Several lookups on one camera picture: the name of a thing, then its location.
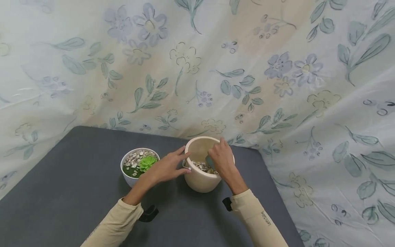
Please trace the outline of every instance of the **white flower pot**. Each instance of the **white flower pot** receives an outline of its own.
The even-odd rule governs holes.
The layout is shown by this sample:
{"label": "white flower pot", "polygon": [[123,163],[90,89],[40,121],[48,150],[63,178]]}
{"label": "white flower pot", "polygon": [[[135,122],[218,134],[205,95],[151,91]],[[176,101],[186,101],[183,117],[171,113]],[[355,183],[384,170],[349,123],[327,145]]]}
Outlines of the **white flower pot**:
{"label": "white flower pot", "polygon": [[199,136],[191,139],[185,146],[185,153],[191,152],[191,155],[184,160],[183,165],[191,168],[191,173],[185,174],[185,181],[188,186],[196,192],[207,193],[215,189],[221,181],[221,177],[215,174],[209,174],[197,168],[192,161],[206,162],[208,150],[220,141],[209,137]]}
{"label": "white flower pot", "polygon": [[137,151],[151,151],[151,152],[153,152],[155,154],[155,156],[158,159],[158,161],[160,160],[159,155],[154,150],[149,149],[149,148],[145,148],[145,147],[140,147],[140,148],[133,149],[133,150],[129,151],[127,154],[125,154],[125,156],[121,160],[121,172],[122,172],[122,174],[124,176],[125,181],[128,183],[128,185],[130,187],[133,187],[133,185],[135,185],[137,183],[137,180],[139,180],[139,179],[138,178],[134,178],[134,177],[129,177],[128,175],[126,175],[124,173],[122,168],[123,168],[123,163],[125,162],[126,158],[129,155],[131,155],[131,154],[133,154],[133,153],[135,153]]}

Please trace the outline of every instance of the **green succulent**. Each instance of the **green succulent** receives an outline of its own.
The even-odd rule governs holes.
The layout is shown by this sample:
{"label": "green succulent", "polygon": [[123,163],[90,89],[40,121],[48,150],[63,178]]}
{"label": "green succulent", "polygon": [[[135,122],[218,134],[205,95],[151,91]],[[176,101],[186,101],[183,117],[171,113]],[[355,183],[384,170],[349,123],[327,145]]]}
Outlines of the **green succulent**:
{"label": "green succulent", "polygon": [[146,172],[158,159],[152,155],[142,158],[139,165],[140,171]]}

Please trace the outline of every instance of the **fabric curtain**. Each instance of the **fabric curtain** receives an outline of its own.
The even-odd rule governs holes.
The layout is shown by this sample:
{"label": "fabric curtain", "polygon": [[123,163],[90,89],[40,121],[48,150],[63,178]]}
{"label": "fabric curtain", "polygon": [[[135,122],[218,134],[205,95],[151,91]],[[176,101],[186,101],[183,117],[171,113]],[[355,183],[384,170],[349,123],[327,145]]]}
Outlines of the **fabric curtain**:
{"label": "fabric curtain", "polygon": [[0,198],[75,126],[224,137],[259,150],[306,246],[391,246],[394,19],[394,0],[3,0]]}

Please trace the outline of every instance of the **table surface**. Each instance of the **table surface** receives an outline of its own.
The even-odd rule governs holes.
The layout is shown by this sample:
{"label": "table surface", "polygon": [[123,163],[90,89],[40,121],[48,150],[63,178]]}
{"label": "table surface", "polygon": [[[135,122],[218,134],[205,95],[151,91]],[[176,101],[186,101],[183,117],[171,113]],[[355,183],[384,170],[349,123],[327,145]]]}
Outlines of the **table surface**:
{"label": "table surface", "polygon": [[[163,157],[187,141],[75,127],[0,201],[0,246],[80,246],[130,190],[120,171],[125,153],[147,147]],[[246,184],[289,247],[302,247],[261,155],[242,147],[232,150]],[[242,223],[222,204],[229,196],[224,182],[206,194],[190,189],[183,176],[159,184],[142,202],[143,208],[154,204],[159,214],[149,223],[137,222],[121,246],[253,246]]]}

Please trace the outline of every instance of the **beige long sleeve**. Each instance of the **beige long sleeve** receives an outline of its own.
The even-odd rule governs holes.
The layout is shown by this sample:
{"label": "beige long sleeve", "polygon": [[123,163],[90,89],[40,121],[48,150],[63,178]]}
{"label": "beige long sleeve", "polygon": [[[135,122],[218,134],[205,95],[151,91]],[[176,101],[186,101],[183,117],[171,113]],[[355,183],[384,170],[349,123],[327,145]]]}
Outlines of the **beige long sleeve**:
{"label": "beige long sleeve", "polygon": [[231,201],[233,212],[246,226],[255,247],[288,247],[251,190],[233,196]]}
{"label": "beige long sleeve", "polygon": [[118,247],[132,230],[144,210],[119,199],[81,247]]}

